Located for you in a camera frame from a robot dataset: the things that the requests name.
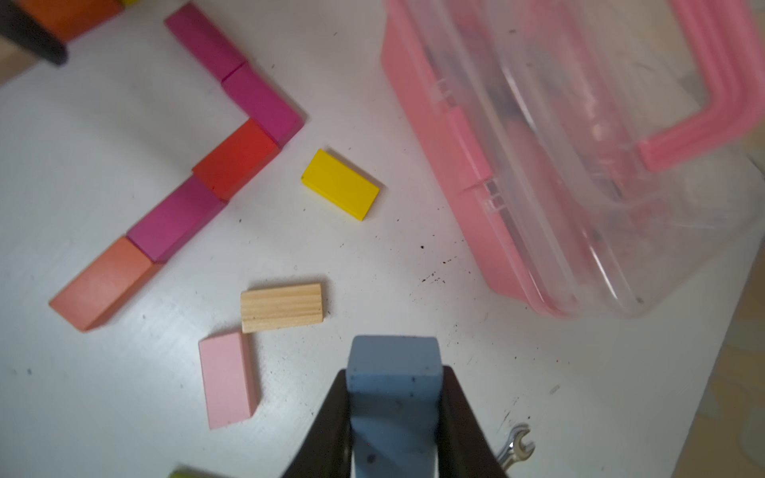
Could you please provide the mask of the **green block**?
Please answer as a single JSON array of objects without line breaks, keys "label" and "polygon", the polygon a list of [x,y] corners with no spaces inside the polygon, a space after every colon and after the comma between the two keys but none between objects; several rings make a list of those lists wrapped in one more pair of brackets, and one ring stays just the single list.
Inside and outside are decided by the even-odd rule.
[{"label": "green block", "polygon": [[177,469],[173,470],[167,478],[209,478],[209,476],[190,469]]}]

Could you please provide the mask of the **orange block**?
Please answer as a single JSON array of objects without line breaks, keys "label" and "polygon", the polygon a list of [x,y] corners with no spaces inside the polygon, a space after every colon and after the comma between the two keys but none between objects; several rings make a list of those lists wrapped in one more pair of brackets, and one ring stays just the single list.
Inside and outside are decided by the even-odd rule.
[{"label": "orange block", "polygon": [[117,0],[20,0],[17,4],[57,39],[68,43],[120,15]]},{"label": "orange block", "polygon": [[109,322],[163,264],[121,237],[67,284],[49,306],[81,332]]}]

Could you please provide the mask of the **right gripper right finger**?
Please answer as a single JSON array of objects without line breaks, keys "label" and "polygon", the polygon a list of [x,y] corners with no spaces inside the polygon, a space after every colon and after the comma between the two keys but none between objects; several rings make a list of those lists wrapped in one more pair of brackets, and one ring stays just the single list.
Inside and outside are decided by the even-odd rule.
[{"label": "right gripper right finger", "polygon": [[437,472],[444,477],[506,478],[450,366],[443,367]]}]

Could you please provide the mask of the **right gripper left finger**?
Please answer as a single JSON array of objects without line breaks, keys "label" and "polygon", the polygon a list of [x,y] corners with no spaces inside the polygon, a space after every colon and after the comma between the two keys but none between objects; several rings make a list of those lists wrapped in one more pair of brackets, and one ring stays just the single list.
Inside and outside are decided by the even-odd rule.
[{"label": "right gripper left finger", "polygon": [[302,446],[283,478],[349,478],[353,432],[346,371],[340,370],[315,416]]}]

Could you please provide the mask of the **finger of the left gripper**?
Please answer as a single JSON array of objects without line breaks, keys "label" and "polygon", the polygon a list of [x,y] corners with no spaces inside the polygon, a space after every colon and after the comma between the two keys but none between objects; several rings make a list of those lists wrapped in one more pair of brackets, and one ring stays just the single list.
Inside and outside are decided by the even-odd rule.
[{"label": "finger of the left gripper", "polygon": [[68,63],[66,44],[14,1],[1,0],[1,36],[52,65]]}]

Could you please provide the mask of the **light pink block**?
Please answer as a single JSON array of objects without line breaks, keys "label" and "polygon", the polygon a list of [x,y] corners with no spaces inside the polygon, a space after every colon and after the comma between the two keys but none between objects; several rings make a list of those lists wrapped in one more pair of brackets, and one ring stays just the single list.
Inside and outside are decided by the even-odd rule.
[{"label": "light pink block", "polygon": [[259,402],[248,339],[241,332],[198,343],[205,406],[210,429],[251,418]]}]

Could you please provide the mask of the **natural wood block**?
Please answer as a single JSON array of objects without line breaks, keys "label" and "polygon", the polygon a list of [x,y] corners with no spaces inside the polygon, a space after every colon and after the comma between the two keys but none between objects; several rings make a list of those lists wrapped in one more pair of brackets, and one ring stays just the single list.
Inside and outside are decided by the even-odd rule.
[{"label": "natural wood block", "polygon": [[242,292],[243,334],[312,326],[324,321],[324,298],[320,283]]}]

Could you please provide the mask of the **yellow block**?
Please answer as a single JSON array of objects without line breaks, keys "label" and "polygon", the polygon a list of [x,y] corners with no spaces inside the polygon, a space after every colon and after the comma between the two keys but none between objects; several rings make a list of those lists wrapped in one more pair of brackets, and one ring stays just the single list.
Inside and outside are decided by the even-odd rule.
[{"label": "yellow block", "polygon": [[358,221],[367,217],[381,191],[372,181],[322,149],[315,153],[301,181]]}]

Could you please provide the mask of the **magenta block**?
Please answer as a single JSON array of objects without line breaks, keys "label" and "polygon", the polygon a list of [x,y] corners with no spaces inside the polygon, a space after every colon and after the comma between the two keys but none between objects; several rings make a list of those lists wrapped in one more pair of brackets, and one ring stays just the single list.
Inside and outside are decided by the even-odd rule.
[{"label": "magenta block", "polygon": [[219,82],[247,63],[244,55],[193,2],[169,15],[165,26]]},{"label": "magenta block", "polygon": [[127,238],[153,263],[167,263],[227,202],[191,175],[128,232]]},{"label": "magenta block", "polygon": [[248,63],[226,77],[221,86],[229,98],[258,123],[280,149],[302,129],[304,121],[298,112]]}]

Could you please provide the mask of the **red block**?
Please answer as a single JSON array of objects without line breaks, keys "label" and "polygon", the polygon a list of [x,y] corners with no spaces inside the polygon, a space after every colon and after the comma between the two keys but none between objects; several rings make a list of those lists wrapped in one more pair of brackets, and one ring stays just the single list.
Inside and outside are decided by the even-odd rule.
[{"label": "red block", "polygon": [[216,197],[229,201],[245,187],[281,149],[260,125],[248,119],[192,169]]}]

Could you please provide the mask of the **blue block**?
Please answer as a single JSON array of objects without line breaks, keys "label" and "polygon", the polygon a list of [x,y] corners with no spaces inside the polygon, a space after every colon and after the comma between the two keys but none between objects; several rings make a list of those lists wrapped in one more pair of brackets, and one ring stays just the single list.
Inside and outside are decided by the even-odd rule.
[{"label": "blue block", "polygon": [[434,477],[443,365],[435,338],[357,336],[346,368],[358,477]]}]

